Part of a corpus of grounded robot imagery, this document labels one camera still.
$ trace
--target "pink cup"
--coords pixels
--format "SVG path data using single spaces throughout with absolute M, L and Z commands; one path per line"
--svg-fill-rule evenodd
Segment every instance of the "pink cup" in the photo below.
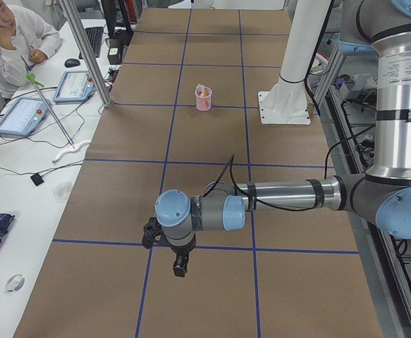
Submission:
M 211 108 L 211 94 L 213 93 L 210 88 L 204 87 L 205 96 L 202 93 L 195 90 L 196 94 L 196 108 L 199 111 L 208 111 Z

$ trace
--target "black mouse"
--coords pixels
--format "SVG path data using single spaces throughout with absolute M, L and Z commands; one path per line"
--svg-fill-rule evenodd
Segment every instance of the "black mouse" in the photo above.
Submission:
M 80 65 L 80 60 L 77 60 L 76 58 L 68 58 L 64 61 L 64 67 L 66 68 L 76 67 L 77 65 Z

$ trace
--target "white shirt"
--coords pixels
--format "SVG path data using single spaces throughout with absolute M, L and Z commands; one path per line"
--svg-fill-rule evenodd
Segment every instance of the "white shirt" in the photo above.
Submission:
M 28 60 L 28 55 L 32 49 L 39 49 L 50 58 L 61 43 L 58 31 L 35 12 L 20 6 L 8 7 L 16 17 L 16 35 L 11 38 L 16 50 L 0 47 L 0 92 L 5 99 L 11 98 L 19 87 L 28 83 L 22 57 L 31 66 L 34 63 Z

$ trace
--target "man's hand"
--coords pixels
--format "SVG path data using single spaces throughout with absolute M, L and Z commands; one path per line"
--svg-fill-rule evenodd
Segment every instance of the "man's hand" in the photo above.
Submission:
M 16 50 L 11 42 L 11 37 L 15 34 L 15 30 L 10 30 L 7 27 L 0 26 L 0 46 L 1 48 L 8 49 L 10 51 Z
M 41 63 L 46 61 L 47 59 L 47 55 L 45 55 L 45 53 L 43 51 L 40 51 L 39 49 L 33 49 L 28 55 L 28 60 L 33 63 Z

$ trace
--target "black keyboard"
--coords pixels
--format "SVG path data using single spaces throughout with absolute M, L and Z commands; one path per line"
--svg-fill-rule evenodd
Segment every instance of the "black keyboard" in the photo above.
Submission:
M 96 58 L 100 56 L 100 49 L 102 47 L 102 37 L 104 35 L 103 27 L 86 27 L 85 28 L 87 39 L 90 41 L 92 51 Z

